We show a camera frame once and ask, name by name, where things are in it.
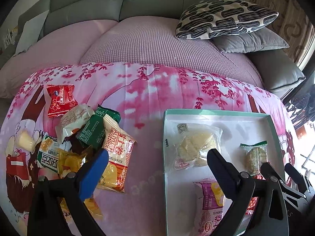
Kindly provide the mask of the pale green tray box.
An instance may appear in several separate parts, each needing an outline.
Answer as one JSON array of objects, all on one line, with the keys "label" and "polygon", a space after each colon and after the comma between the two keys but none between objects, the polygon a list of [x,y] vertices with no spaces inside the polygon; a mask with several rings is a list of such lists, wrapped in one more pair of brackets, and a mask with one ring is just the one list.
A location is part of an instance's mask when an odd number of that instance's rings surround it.
[{"label": "pale green tray box", "polygon": [[220,147],[211,157],[216,162],[231,163],[239,172],[246,171],[246,151],[241,144],[267,142],[267,157],[275,171],[284,178],[284,163],[272,117],[269,114],[223,111],[167,109],[163,119],[164,199],[167,235],[189,235],[196,215],[195,183],[205,178],[215,178],[226,173],[226,166],[205,165],[175,169],[177,146],[182,137],[178,124],[213,126],[221,132]]}]

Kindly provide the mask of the green-topped biscuit packet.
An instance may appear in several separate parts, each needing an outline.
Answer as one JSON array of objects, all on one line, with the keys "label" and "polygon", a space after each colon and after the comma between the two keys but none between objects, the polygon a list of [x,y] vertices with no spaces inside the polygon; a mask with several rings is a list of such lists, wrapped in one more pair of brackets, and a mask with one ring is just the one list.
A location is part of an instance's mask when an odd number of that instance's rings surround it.
[{"label": "green-topped biscuit packet", "polygon": [[268,162],[267,141],[261,141],[256,144],[240,144],[240,147],[246,151],[246,169],[253,176],[260,173],[260,167]]}]

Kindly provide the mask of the yellow clear snack packet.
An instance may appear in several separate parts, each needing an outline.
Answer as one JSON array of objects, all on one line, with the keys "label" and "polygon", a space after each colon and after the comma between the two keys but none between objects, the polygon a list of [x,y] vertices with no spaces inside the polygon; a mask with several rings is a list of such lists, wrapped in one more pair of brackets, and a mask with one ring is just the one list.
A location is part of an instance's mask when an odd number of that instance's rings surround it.
[{"label": "yellow clear snack packet", "polygon": [[[59,178],[66,177],[70,172],[77,173],[79,169],[93,157],[93,148],[88,147],[81,154],[71,151],[59,151],[58,155],[58,175]],[[94,199],[94,195],[85,199],[84,204],[94,219],[103,219],[103,214]]]}]

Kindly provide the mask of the pink anime print blanket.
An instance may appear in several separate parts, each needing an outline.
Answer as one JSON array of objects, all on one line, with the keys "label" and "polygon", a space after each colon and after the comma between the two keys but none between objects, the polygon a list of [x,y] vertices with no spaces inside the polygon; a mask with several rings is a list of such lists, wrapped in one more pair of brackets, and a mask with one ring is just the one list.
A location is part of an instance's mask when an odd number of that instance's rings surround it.
[{"label": "pink anime print blanket", "polygon": [[125,192],[96,190],[94,198],[107,235],[165,235],[162,132],[167,109],[208,109],[267,113],[280,141],[284,163],[294,163],[297,136],[278,97],[257,86],[193,69],[138,63],[88,63],[27,72],[13,93],[1,127],[1,208],[19,235],[26,235],[28,211],[41,168],[36,153],[14,143],[27,129],[35,139],[55,136],[59,118],[49,118],[48,85],[74,85],[78,103],[118,111],[119,123],[135,140]]}]

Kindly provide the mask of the small red packet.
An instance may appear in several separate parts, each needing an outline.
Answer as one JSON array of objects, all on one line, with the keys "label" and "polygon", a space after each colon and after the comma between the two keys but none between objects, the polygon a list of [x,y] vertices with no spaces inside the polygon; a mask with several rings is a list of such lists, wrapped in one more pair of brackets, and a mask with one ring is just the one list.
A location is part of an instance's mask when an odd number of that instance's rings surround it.
[{"label": "small red packet", "polygon": [[[252,176],[252,178],[257,179],[257,180],[265,180],[265,178],[260,173]],[[257,200],[258,200],[258,197],[252,197],[251,198],[249,205],[247,207],[247,210],[246,210],[246,215],[252,215],[254,213],[254,210],[255,210],[255,207],[257,204]]]}]

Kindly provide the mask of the orange chips packet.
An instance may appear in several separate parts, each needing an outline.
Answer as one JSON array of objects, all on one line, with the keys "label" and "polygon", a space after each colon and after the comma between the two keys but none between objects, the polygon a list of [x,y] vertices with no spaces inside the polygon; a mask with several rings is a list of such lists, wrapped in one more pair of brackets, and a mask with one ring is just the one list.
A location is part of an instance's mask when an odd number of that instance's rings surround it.
[{"label": "orange chips packet", "polygon": [[135,140],[121,129],[108,114],[103,117],[105,140],[103,149],[108,151],[109,161],[97,188],[124,193],[125,178]]}]

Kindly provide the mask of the patterned curtain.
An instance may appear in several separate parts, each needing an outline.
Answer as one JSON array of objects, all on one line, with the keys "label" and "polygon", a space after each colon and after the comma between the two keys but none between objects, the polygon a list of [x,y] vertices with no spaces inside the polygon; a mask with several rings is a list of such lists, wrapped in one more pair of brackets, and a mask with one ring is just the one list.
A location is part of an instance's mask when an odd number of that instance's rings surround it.
[{"label": "patterned curtain", "polygon": [[279,16],[268,28],[289,45],[284,52],[298,67],[304,67],[314,46],[314,26],[297,0],[250,0],[278,11]]}]

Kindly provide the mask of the cream snack packet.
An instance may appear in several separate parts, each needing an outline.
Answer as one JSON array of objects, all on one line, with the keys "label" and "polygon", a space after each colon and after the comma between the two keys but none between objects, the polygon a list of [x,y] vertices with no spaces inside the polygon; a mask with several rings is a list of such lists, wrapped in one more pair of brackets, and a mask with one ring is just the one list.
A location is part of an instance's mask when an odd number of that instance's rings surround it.
[{"label": "cream snack packet", "polygon": [[66,137],[79,131],[93,114],[95,114],[94,110],[87,104],[78,104],[66,112],[55,127],[58,143],[62,144]]}]

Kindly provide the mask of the black white patterned pillow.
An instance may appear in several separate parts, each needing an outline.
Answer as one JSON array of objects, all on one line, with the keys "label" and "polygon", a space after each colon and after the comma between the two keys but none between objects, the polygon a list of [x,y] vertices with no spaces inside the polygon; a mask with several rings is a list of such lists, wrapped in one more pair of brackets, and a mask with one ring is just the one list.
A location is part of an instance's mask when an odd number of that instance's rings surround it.
[{"label": "black white patterned pillow", "polygon": [[176,37],[210,40],[224,35],[258,31],[279,16],[279,12],[243,0],[203,0],[189,6],[181,15]]}]

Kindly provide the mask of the red snack packet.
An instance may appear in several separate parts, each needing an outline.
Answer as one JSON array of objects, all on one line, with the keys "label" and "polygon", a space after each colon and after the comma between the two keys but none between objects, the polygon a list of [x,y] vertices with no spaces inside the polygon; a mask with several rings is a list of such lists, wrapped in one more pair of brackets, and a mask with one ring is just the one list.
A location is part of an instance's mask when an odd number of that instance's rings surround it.
[{"label": "red snack packet", "polygon": [[63,116],[78,105],[74,98],[74,85],[47,85],[47,93],[51,103],[47,112],[49,118]]}]

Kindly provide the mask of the white green chinese packet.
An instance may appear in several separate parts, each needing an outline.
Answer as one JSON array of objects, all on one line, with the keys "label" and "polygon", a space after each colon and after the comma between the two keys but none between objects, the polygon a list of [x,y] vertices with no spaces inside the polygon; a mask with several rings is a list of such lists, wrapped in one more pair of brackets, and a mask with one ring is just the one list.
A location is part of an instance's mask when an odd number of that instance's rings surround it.
[{"label": "white green chinese packet", "polygon": [[59,144],[57,139],[45,133],[42,137],[41,145],[37,153],[37,161],[40,168],[48,168],[51,171],[58,172],[59,153],[61,151],[70,151],[71,143],[64,141]]}]

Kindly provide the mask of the pink textured sofa cover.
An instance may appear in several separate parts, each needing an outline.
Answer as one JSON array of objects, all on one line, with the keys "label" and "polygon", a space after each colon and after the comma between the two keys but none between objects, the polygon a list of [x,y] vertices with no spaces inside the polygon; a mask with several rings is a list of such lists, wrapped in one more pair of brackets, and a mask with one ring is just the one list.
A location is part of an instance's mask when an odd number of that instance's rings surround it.
[{"label": "pink textured sofa cover", "polygon": [[222,53],[209,40],[180,40],[176,19],[132,17],[91,20],[57,29],[1,68],[1,97],[13,98],[34,72],[89,62],[162,64],[214,73],[262,87],[261,76],[242,53]]}]

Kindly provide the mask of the light grey small pillow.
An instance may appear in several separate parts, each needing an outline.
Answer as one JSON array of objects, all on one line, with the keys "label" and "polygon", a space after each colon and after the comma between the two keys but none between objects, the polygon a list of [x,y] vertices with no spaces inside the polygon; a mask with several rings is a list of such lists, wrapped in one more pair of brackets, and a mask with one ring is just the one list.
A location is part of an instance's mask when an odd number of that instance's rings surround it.
[{"label": "light grey small pillow", "polygon": [[27,52],[38,41],[48,14],[49,10],[42,12],[25,23],[14,55]]}]

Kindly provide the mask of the green snack packet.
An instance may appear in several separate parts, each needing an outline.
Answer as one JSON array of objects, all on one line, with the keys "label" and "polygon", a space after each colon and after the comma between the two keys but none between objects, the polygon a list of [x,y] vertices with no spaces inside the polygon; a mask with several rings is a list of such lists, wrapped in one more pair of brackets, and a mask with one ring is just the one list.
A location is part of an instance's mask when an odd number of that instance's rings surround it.
[{"label": "green snack packet", "polygon": [[112,117],[117,123],[121,120],[118,111],[98,105],[94,114],[90,117],[85,126],[79,130],[76,136],[84,147],[92,146],[95,150],[101,148],[106,135],[103,122],[103,118],[106,114]]}]

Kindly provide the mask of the grey cushion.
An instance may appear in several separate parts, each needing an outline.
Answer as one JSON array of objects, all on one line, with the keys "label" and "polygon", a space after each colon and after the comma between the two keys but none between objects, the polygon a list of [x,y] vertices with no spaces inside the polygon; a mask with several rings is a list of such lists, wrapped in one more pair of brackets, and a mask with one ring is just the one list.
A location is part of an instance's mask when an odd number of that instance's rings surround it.
[{"label": "grey cushion", "polygon": [[215,37],[211,39],[211,42],[223,53],[245,54],[289,47],[283,38],[266,27],[246,34]]}]

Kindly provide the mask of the pink yellow snack packet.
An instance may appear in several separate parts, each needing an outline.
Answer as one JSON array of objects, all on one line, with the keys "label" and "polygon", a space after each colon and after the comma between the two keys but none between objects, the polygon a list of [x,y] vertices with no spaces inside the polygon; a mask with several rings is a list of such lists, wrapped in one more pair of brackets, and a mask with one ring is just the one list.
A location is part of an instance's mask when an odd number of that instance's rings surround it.
[{"label": "pink yellow snack packet", "polygon": [[190,235],[211,235],[223,218],[225,195],[214,177],[194,182],[196,213]]}]

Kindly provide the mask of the grey sofa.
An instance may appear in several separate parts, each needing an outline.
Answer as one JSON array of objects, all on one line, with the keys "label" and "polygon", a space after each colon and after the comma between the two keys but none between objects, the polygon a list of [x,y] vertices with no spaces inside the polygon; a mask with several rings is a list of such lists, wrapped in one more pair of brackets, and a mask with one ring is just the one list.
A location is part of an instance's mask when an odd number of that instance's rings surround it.
[{"label": "grey sofa", "polygon": [[[39,0],[18,20],[19,40],[25,23],[49,10],[38,41],[49,33],[91,20],[121,22],[132,17],[179,19],[191,5],[203,0]],[[262,88],[282,98],[305,80],[305,75],[284,49],[245,53],[258,70]]]}]

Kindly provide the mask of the clear cracker packet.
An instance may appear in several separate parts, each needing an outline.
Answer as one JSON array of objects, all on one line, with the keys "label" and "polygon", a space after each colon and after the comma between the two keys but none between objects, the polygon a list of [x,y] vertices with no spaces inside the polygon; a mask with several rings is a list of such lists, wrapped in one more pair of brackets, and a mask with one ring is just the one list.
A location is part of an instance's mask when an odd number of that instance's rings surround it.
[{"label": "clear cracker packet", "polygon": [[206,166],[209,150],[221,152],[223,130],[219,127],[171,122],[169,129],[169,144],[176,153],[173,164],[176,170]]}]

